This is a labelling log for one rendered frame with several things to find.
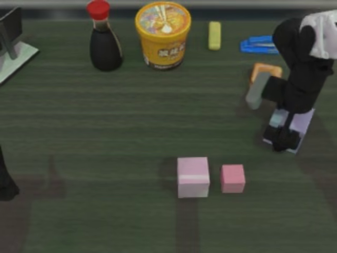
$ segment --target cup lid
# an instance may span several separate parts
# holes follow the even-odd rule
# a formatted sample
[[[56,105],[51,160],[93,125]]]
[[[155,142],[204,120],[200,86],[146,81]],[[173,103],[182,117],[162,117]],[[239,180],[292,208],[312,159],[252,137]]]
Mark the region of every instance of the cup lid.
[[[86,10],[94,20],[103,20],[109,16],[110,4],[105,0],[92,0]]]

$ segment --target soy sauce bottle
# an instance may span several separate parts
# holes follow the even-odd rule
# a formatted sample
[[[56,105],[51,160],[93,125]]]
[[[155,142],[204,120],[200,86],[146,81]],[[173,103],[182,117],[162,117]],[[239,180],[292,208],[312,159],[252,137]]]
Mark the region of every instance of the soy sauce bottle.
[[[95,68],[113,71],[123,63],[121,44],[108,22],[110,4],[105,0],[93,0],[87,11],[94,22],[90,39],[90,59]]]

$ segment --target dark green surface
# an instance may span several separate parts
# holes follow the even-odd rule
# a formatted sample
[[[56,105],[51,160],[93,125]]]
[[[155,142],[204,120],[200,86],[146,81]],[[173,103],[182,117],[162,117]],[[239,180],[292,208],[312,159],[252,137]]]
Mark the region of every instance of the dark green surface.
[[[133,21],[111,23],[125,52],[114,73],[90,64],[91,22],[25,23],[41,54],[0,92],[0,139],[23,194],[0,214],[17,231],[30,215],[29,230],[12,236],[22,251],[1,253],[335,252],[336,76],[301,153],[273,154],[256,141],[272,106],[255,113],[242,100],[256,61],[285,65],[241,54],[238,43],[277,22],[223,23],[218,52],[207,50],[207,22],[194,22],[185,62],[171,72],[145,66]],[[51,155],[66,196],[30,206],[36,182],[24,174],[47,175]],[[176,199],[174,158],[184,156],[209,157],[208,198]],[[221,194],[226,163],[244,164],[244,194]]]

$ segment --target instant noodle cup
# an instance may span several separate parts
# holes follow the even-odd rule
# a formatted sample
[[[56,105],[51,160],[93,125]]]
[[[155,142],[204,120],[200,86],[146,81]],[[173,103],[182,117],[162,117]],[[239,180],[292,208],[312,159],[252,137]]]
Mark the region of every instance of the instant noodle cup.
[[[179,66],[185,55],[191,15],[180,4],[155,2],[142,7],[135,18],[146,65],[169,70]]]

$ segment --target large pink cube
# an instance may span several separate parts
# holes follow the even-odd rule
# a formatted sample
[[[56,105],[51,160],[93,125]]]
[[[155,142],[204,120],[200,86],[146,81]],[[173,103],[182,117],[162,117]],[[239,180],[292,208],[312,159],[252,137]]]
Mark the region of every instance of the large pink cube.
[[[245,184],[242,164],[222,165],[221,190],[223,193],[242,193]]]
[[[209,194],[207,157],[178,158],[178,198],[205,198]]]

